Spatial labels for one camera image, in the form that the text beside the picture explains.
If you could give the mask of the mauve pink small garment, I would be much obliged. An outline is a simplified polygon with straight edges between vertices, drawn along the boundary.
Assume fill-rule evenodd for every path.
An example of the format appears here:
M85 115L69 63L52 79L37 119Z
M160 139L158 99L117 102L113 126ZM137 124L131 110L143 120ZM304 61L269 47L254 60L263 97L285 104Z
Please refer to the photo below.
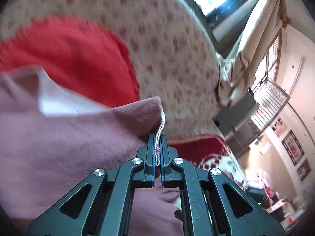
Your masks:
M2 73L1 235L22 235L93 170L133 159L162 113L159 97L107 108L41 68Z

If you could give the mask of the red and white fleece blanket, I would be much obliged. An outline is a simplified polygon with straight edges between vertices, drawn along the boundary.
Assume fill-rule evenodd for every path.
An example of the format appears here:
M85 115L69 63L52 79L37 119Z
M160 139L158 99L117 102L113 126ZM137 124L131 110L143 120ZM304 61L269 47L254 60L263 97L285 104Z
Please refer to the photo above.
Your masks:
M168 145L177 149L179 156L195 167L210 170L219 168L240 188L245 190L248 181L225 140L216 134L201 134L178 139L168 139Z

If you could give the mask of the grey air cooler unit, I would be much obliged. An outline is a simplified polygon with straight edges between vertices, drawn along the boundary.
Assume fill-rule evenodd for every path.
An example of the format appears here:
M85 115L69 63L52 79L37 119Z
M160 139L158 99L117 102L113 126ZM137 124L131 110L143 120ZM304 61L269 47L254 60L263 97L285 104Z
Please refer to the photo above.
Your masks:
M249 150L249 145L259 136L260 130L251 120L259 104L247 92L233 107L222 108L213 121L225 138L235 157Z

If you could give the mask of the metal window grille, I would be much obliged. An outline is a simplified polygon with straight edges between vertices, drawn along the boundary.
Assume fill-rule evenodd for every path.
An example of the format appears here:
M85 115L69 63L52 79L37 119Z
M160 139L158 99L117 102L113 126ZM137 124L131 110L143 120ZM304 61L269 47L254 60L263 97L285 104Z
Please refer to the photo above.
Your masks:
M282 34L278 32L257 68L251 89L259 105L251 121L260 133L274 122L290 99L287 92L275 82L280 65L281 41Z

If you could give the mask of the red ruffled cushion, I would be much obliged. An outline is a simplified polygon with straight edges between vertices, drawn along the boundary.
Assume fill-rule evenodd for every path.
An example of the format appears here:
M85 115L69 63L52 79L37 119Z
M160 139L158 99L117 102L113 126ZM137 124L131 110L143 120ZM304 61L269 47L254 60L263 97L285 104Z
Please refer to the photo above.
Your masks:
M136 102L139 84L125 43L86 20L52 16L1 41L1 71L41 66L49 78L108 107Z

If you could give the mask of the floral cream bedsheet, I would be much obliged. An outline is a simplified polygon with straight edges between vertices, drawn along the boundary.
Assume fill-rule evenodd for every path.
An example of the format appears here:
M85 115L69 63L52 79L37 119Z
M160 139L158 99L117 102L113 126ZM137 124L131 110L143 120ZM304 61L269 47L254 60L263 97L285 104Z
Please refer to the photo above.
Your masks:
M1 37L51 14L88 19L120 36L141 98L162 101L169 138L218 134L216 51L184 0L10 0L1 12Z

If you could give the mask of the beige curtain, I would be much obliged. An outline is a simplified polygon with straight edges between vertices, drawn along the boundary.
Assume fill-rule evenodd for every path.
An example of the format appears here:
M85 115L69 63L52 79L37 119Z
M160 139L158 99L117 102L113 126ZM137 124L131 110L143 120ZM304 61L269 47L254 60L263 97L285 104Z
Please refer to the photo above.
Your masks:
M218 58L218 100L224 107L238 103L254 82L256 70L273 40L277 25L288 25L285 0L258 0L240 38L236 56Z

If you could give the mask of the dark framed window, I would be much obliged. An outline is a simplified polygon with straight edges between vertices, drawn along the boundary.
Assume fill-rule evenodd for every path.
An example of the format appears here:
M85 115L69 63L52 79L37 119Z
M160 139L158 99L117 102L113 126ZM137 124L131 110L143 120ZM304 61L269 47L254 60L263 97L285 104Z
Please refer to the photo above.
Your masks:
M215 49L231 51L258 0L184 0L205 27Z

